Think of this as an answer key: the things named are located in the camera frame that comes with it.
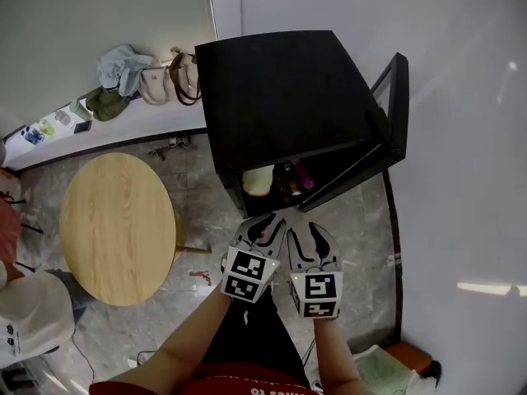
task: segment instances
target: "marble floor tile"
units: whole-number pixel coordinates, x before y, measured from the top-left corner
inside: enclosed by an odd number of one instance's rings
[[[124,372],[128,368],[127,359],[137,357],[139,351],[155,350],[220,283],[221,258],[243,221],[216,175],[208,136],[192,136],[187,150],[171,149],[164,161],[147,155],[166,144],[167,140],[160,140],[75,156],[27,170],[21,177],[28,203],[19,209],[28,221],[44,230],[44,235],[27,230],[21,235],[18,259],[32,267],[68,269],[58,237],[62,197],[86,162],[112,151],[128,153],[149,164],[160,175],[173,207],[184,221],[185,245],[212,251],[210,255],[181,254],[160,290],[140,305],[118,308],[95,302],[90,306],[77,326],[74,341],[93,366],[96,381]],[[378,175],[310,212],[301,213],[293,207],[279,211],[278,215],[298,234],[308,256],[315,256],[315,244],[308,229],[310,221],[326,228],[336,239],[344,271],[339,326],[354,351],[382,341],[393,329],[395,320],[393,244],[382,177]],[[299,319],[294,309],[284,254],[281,254],[283,266],[274,277],[273,299],[303,356],[313,339],[313,324]],[[71,341],[42,359],[70,393],[83,393],[72,382],[82,388],[91,382],[91,370]],[[38,360],[36,363],[44,370]],[[314,351],[306,372],[316,379]],[[41,376],[43,385],[52,388],[54,384],[49,378]]]

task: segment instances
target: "red shirt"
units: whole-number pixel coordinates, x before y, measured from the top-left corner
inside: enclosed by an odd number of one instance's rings
[[[129,383],[100,382],[90,386],[90,395],[156,395]],[[200,365],[181,395],[317,395],[295,379],[277,370],[249,362]]]

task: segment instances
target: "round wooden table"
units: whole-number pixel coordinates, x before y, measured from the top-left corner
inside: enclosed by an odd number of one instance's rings
[[[170,197],[143,161],[110,153],[84,165],[60,212],[63,256],[79,284],[107,304],[129,306],[166,279],[176,245]]]

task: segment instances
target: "open cabinet door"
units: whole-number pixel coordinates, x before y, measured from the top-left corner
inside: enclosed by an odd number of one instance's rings
[[[405,158],[409,84],[408,60],[402,54],[395,54],[371,88],[371,93],[379,110],[368,113],[367,118],[377,139],[357,146],[348,154],[347,167],[304,200],[299,206],[301,211],[307,212],[326,203]]]

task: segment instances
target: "black cabinet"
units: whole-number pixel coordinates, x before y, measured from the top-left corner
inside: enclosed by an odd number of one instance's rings
[[[197,46],[196,56],[216,172],[244,217],[295,205],[309,211],[405,157],[401,54],[371,90],[331,31],[226,39]],[[309,172],[311,190],[284,192],[292,160]],[[275,165],[273,186],[252,197],[243,172],[265,165]]]

